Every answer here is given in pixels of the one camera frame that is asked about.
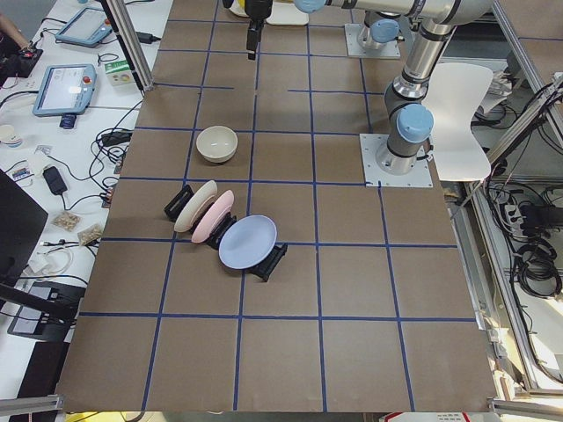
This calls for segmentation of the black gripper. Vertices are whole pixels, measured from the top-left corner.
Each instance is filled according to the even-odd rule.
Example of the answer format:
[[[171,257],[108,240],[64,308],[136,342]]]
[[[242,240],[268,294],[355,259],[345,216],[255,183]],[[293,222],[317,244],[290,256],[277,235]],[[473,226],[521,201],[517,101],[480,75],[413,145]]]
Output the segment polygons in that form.
[[[264,24],[270,16],[270,0],[246,1],[245,13],[250,19],[246,38],[247,55],[249,60],[255,60]]]

